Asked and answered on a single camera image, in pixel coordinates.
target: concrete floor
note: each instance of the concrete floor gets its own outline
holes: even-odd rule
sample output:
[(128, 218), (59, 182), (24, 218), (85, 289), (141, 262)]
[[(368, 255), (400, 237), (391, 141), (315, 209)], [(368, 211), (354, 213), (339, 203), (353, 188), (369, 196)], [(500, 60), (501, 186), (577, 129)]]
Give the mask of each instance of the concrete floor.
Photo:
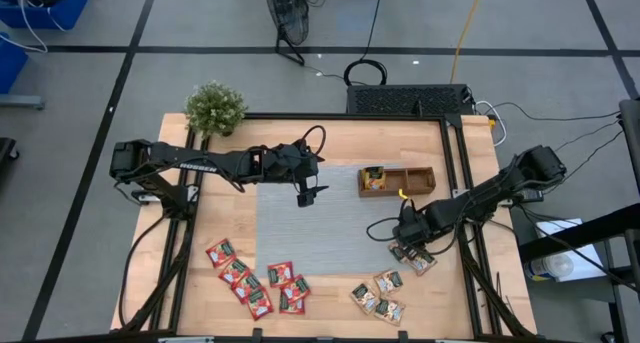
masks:
[[(372, 47), (455, 47), (472, 1), (382, 0)], [(74, 197), (85, 198), (83, 193), (73, 239), (37, 337), (108, 331), (137, 217), (136, 207), (111, 189), (111, 147), (119, 140), (156, 139), (163, 114), (182, 110), (193, 85), (210, 79), (226, 82), (245, 94), (254, 112), (344, 112), (343, 83), (317, 77), (260, 48), (272, 46), (275, 38), (265, 0), (147, 2), (150, 12), (143, 9), (145, 0), (90, 0), (74, 30), (38, 32), (55, 53), (30, 54), (12, 92), (42, 95), (47, 107), (0, 109), (0, 136), (17, 139), (22, 153), (0, 192), (2, 341), (22, 338)], [(595, 2), (615, 47), (603, 39), (587, 0), (482, 0), (464, 46), (484, 50), (460, 58), (457, 82), (471, 86), (476, 100), (516, 102), (537, 116), (616, 111), (618, 101), (634, 94), (616, 59), (640, 82), (637, 2)], [(303, 44), (314, 47), (314, 54), (306, 55), (308, 65), (342, 74), (359, 57), (346, 54), (348, 48), (366, 45), (375, 3), (327, 0), (324, 7), (311, 8), (310, 34)], [(139, 22), (141, 13), (148, 20)], [(28, 33), (1, 23), (0, 31), (34, 43)], [(169, 47), (179, 48), (170, 52)], [(225, 47), (241, 48), (225, 54)], [(620, 51), (612, 56), (611, 49)], [(449, 53), (394, 52), (400, 54), (370, 56), (387, 66), (389, 84), (448, 81)], [(377, 73), (367, 68), (356, 69), (352, 79), (378, 81)], [(114, 89), (118, 83), (122, 91)], [(115, 105), (113, 112), (105, 111)], [(612, 121), (534, 122), (512, 107), (499, 111), (509, 132), (498, 148), (502, 165), (532, 142), (557, 147)], [(90, 159), (105, 115), (113, 119), (104, 149), (99, 144)], [(618, 130), (607, 128), (568, 146), (560, 156), (572, 170)], [(88, 160), (97, 168), (88, 175), (91, 180), (82, 181)], [(620, 138), (531, 208), (586, 220), (637, 201)], [(526, 221), (514, 218), (521, 239), (532, 234)], [(612, 246), (621, 256), (619, 242)], [(599, 334), (611, 329), (607, 305), (565, 294), (559, 286), (529, 286), (539, 332), (598, 342)], [(637, 305), (633, 296), (628, 301)], [(637, 321), (637, 307), (629, 311), (630, 321)], [(640, 334), (632, 337), (638, 341)]]

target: red snack packet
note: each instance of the red snack packet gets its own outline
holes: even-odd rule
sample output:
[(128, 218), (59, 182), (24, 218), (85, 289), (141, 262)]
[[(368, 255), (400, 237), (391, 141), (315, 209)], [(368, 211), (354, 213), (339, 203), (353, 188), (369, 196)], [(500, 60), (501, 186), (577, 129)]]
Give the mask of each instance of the red snack packet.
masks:
[(282, 294), (287, 296), (289, 304), (293, 304), (311, 294), (311, 288), (302, 275), (298, 274), (293, 282), (282, 287)]
[(260, 281), (252, 273), (249, 273), (240, 279), (236, 284), (231, 287), (233, 294), (238, 297), (240, 303), (247, 303), (249, 295), (256, 289), (262, 287)]
[(229, 283), (232, 287), (244, 276), (251, 273), (249, 267), (240, 259), (234, 259), (218, 275), (220, 279)]
[(236, 252), (226, 238), (207, 249), (206, 252), (209, 259), (211, 259), (211, 263), (213, 263), (213, 268), (218, 268), (228, 260), (236, 257)]
[(289, 299), (287, 299), (287, 296), (281, 291), (280, 314), (304, 314), (304, 299), (300, 299), (293, 304), (289, 304)]
[(267, 267), (267, 273), (271, 288), (282, 287), (293, 282), (293, 264), (291, 262), (272, 264)]
[(254, 321), (257, 321), (270, 312), (273, 312), (273, 306), (271, 305), (269, 294), (262, 286), (249, 294), (247, 302)]

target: yellow cable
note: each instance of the yellow cable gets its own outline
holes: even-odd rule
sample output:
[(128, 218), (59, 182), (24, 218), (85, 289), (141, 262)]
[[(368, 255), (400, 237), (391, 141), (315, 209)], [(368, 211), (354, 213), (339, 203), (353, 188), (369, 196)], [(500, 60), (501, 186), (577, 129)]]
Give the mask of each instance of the yellow cable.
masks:
[(471, 6), (471, 10), (469, 11), (469, 15), (467, 16), (467, 22), (464, 24), (464, 29), (462, 30), (462, 34), (460, 34), (458, 47), (456, 47), (456, 55), (453, 58), (453, 67), (451, 68), (451, 79), (449, 79), (449, 84), (453, 84), (453, 80), (456, 77), (456, 69), (458, 68), (458, 56), (460, 55), (460, 47), (462, 47), (462, 42), (464, 42), (464, 37), (467, 35), (469, 26), (471, 26), (471, 21), (473, 20), (473, 15), (476, 12), (476, 7), (478, 6), (479, 1), (480, 0), (473, 0), (473, 5)]

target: blue bin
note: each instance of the blue bin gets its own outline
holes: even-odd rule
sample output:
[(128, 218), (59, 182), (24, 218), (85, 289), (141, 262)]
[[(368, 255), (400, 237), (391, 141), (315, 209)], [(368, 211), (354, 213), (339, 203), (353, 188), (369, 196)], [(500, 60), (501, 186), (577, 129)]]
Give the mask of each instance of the blue bin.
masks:
[[(50, 10), (25, 6), (25, 13), (33, 29), (72, 29), (88, 0), (61, 0)], [(11, 28), (27, 28), (19, 6), (0, 6), (0, 20)]]
[[(9, 38), (6, 33), (0, 32), (0, 34)], [(25, 63), (27, 63), (27, 55), (22, 48), (0, 39), (0, 94), (9, 93), (9, 89)]]

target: white cable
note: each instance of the white cable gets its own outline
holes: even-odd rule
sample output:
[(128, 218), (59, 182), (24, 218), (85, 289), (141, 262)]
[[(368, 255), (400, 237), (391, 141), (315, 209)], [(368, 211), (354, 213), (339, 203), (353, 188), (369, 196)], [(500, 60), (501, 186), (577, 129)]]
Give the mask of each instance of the white cable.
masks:
[[(42, 41), (42, 39), (38, 37), (36, 32), (33, 31), (33, 28), (31, 28), (31, 24), (29, 24), (29, 20), (27, 19), (27, 13), (25, 12), (25, 9), (24, 9), (24, 0), (20, 0), (20, 10), (22, 11), (22, 18), (24, 19), (24, 22), (27, 25), (27, 28), (29, 28), (29, 32), (31, 32), (31, 35), (33, 35), (33, 37), (40, 43), (40, 45), (42, 46), (42, 49), (22, 45), (18, 42), (14, 42), (10, 40), (9, 38), (4, 37), (3, 35), (0, 35), (0, 38), (9, 44), (13, 44), (14, 46), (20, 47), (24, 50), (29, 50), (29, 51), (39, 52), (39, 53), (49, 53), (49, 47), (47, 47), (47, 45)], [(64, 30), (58, 24), (58, 22), (56, 22), (56, 20), (53, 19), (53, 16), (51, 15), (51, 7), (47, 8), (47, 13), (49, 13), (49, 17), (51, 18), (51, 21), (53, 21), (53, 24), (55, 24), (56, 27), (58, 27), (58, 29), (60, 29), (61, 31), (66, 32), (66, 30)]]
[(502, 118), (500, 118), (500, 114), (498, 114), (498, 111), (493, 108), (493, 106), (491, 105), (491, 103), (487, 102), (487, 101), (480, 101), (480, 102), (476, 102), (476, 105), (478, 104), (485, 104), (487, 106), (489, 106), (489, 110), (487, 111), (487, 113), (493, 111), (493, 113), (496, 114), (496, 118), (498, 119), (498, 123), (500, 123), (500, 127), (502, 127), (502, 132), (504, 133), (504, 135), (502, 136), (502, 138), (500, 138), (500, 140), (496, 143), (493, 144), (494, 147), (499, 146), (500, 144), (504, 143), (504, 141), (507, 140), (507, 128), (504, 126), (504, 123), (502, 122)]

